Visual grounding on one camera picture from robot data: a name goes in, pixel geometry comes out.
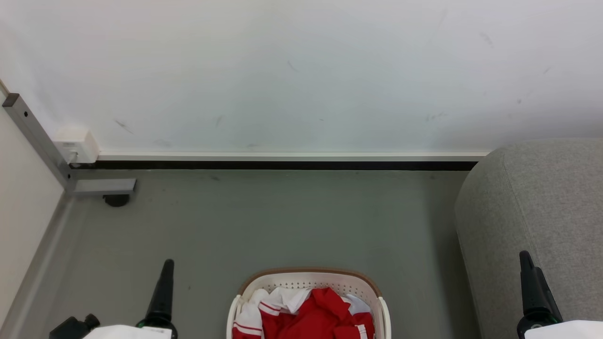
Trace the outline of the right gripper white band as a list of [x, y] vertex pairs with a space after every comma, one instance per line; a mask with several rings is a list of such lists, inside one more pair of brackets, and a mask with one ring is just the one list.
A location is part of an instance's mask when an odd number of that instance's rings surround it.
[[520, 339], [601, 339], [603, 322], [564, 322], [551, 288], [527, 250], [519, 253], [523, 317], [516, 326]]

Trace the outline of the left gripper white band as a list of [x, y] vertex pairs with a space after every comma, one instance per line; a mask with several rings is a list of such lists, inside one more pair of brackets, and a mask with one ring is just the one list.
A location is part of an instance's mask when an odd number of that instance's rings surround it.
[[144, 317], [144, 326], [124, 324], [97, 327], [85, 339], [177, 339], [175, 330], [159, 328], [173, 326], [172, 303], [174, 296], [174, 268], [172, 259], [167, 259], [155, 285], [155, 289]]

